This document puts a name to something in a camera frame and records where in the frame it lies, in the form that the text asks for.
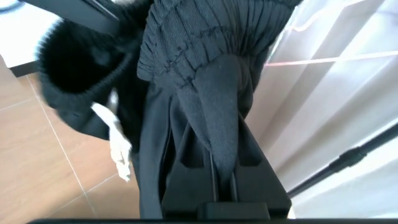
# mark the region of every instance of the curtain fold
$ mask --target curtain fold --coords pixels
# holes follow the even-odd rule
[[[398,118],[398,1],[305,0],[290,21],[246,118],[286,190]]]

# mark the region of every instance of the tiled floor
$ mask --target tiled floor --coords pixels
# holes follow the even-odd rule
[[[39,94],[36,74],[16,78],[0,58],[0,223],[139,218],[137,183],[116,175],[108,142],[69,128]]]

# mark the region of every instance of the white drawstring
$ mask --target white drawstring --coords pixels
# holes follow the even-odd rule
[[[131,143],[123,134],[119,118],[116,116],[118,109],[118,94],[112,90],[108,107],[99,103],[93,103],[91,109],[109,126],[109,144],[111,146],[111,158],[116,164],[120,178],[130,180],[130,151]]]

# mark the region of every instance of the pink line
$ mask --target pink line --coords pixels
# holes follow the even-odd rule
[[[329,6],[329,7],[326,7],[326,8],[324,8],[324,9],[320,9],[319,11],[317,11],[316,13],[314,13],[314,15],[312,15],[312,17],[309,19],[309,20],[307,20],[303,25],[301,25],[301,26],[297,26],[297,27],[287,27],[286,29],[287,30],[294,30],[294,31],[296,31],[296,32],[302,32],[302,31],[305,31],[306,29],[308,29],[317,19],[319,19],[319,18],[321,18],[321,16],[323,16],[323,15],[325,15],[328,11],[332,11],[332,10],[334,10],[335,8],[341,8],[341,9],[344,9],[344,8],[346,8],[346,7],[348,7],[348,6],[352,6],[353,4],[356,4],[356,3],[359,3],[359,2],[362,2],[362,1],[365,1],[365,0],[352,0],[352,1],[348,1],[348,2],[344,2],[343,4],[341,4],[341,5],[337,5],[337,6]]]
[[[372,59],[372,58],[389,57],[389,56],[396,56],[396,55],[398,55],[398,50],[389,51],[389,52],[360,54],[360,55],[354,55],[351,57],[331,57],[331,58],[301,60],[301,61],[295,61],[295,62],[268,63],[268,64],[265,64],[264,67],[278,67],[278,66],[288,66],[288,65],[309,65],[309,64],[314,64],[314,63],[327,63],[327,62],[347,62],[347,61],[353,61],[353,60]]]

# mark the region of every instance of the black garment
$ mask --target black garment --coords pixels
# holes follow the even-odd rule
[[[56,27],[40,51],[40,81],[67,124],[103,139],[108,129],[90,105],[105,103],[117,88],[141,218],[162,218],[162,197],[182,152],[210,151],[220,187],[227,188],[238,139],[248,132],[239,123],[252,105],[268,48],[301,0],[156,0],[150,10],[150,1],[137,1],[112,6],[134,31],[116,38],[70,22]]]

